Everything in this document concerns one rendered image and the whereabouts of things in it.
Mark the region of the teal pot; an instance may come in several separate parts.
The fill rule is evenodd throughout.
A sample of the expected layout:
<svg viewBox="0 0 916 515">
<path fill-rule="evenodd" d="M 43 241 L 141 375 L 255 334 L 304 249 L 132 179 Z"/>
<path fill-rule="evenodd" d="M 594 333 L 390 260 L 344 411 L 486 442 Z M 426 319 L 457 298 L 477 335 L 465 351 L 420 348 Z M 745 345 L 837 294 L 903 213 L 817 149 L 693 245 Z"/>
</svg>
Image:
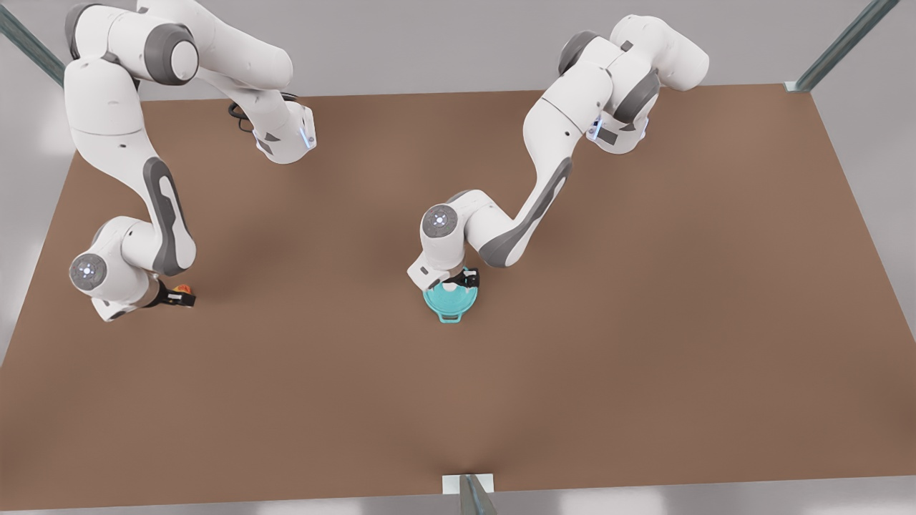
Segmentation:
<svg viewBox="0 0 916 515">
<path fill-rule="evenodd" d="M 432 289 L 423 291 L 423 299 L 429 309 L 437 314 L 439 322 L 460 323 L 462 316 L 477 300 L 478 290 L 440 283 Z"/>
</svg>

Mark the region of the silver frame post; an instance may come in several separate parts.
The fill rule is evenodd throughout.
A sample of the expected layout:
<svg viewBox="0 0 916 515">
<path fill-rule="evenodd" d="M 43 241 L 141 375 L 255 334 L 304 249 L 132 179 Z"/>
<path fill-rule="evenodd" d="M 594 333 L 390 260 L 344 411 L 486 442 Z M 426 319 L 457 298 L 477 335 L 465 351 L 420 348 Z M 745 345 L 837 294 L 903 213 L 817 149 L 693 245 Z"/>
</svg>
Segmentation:
<svg viewBox="0 0 916 515">
<path fill-rule="evenodd" d="M 3 4 L 0 4 L 0 34 L 6 36 L 23 55 L 35 63 L 56 84 L 63 86 L 63 63 Z"/>
<path fill-rule="evenodd" d="M 891 10 L 900 3 L 900 0 L 871 0 L 870 3 L 857 15 L 838 36 L 837 39 L 822 52 L 814 63 L 801 73 L 798 79 L 783 82 L 786 92 L 811 92 L 815 86 L 833 71 L 836 65 L 848 55 L 861 40 L 883 19 Z"/>
<path fill-rule="evenodd" d="M 498 515 L 490 498 L 493 492 L 493 474 L 444 475 L 442 477 L 442 494 L 459 496 L 460 515 Z"/>
</svg>

